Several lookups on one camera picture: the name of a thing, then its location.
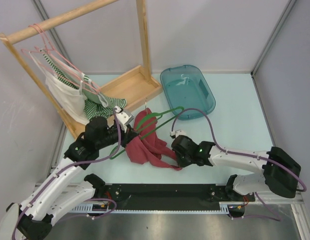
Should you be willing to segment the red tank top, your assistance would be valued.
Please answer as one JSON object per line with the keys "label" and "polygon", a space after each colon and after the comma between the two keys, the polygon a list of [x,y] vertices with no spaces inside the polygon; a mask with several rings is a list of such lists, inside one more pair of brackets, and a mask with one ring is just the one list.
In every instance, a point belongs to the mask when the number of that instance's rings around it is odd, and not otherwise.
{"label": "red tank top", "polygon": [[152,133],[146,139],[140,136],[135,137],[125,147],[130,161],[136,164],[150,163],[158,168],[169,168],[176,171],[182,170],[175,164],[169,164],[162,160],[162,157],[168,157],[176,161],[175,152],[167,147],[167,142],[158,138],[157,133]]}

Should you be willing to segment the green plastic hanger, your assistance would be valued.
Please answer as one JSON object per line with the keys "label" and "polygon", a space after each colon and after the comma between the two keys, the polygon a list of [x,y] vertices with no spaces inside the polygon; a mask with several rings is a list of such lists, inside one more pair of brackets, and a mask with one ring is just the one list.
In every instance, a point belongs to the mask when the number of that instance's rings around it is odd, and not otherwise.
{"label": "green plastic hanger", "polygon": [[173,112],[181,113],[182,110],[184,110],[184,107],[178,106],[162,112],[152,112],[145,103],[144,109],[139,111],[134,116],[133,126],[128,126],[126,132],[121,133],[121,143],[119,146],[113,147],[110,151],[110,159],[113,160],[124,153],[126,151],[125,147],[127,144],[135,137],[140,136],[141,139],[145,140],[146,137],[149,137],[152,133],[155,133],[157,129],[176,119],[176,116],[174,115],[164,123],[158,125],[158,121],[163,118],[164,115]]}

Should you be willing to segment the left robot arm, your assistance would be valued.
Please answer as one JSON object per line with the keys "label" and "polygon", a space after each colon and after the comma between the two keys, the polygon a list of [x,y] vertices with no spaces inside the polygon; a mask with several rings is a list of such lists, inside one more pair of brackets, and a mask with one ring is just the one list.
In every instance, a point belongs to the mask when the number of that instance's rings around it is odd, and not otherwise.
{"label": "left robot arm", "polygon": [[99,151],[110,145],[123,146],[138,134],[130,126],[133,116],[125,112],[115,114],[114,123],[101,116],[92,118],[85,130],[64,153],[64,157],[26,200],[18,205],[18,217],[13,227],[12,239],[20,232],[28,240],[43,240],[58,220],[84,201],[101,201],[105,194],[105,182],[95,174],[85,176],[73,192],[61,197],[71,180],[84,172],[89,165],[108,160],[99,157]]}

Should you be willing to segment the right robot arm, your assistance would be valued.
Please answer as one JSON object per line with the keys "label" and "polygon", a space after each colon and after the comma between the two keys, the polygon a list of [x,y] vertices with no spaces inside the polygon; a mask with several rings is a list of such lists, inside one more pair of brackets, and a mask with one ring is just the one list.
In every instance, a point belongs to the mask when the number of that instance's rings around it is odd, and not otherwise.
{"label": "right robot arm", "polygon": [[273,146],[269,151],[237,152],[209,141],[196,144],[185,135],[176,137],[171,147],[181,168],[227,166],[248,171],[249,175],[229,177],[225,194],[232,201],[249,193],[268,191],[292,199],[298,192],[301,166],[279,147]]}

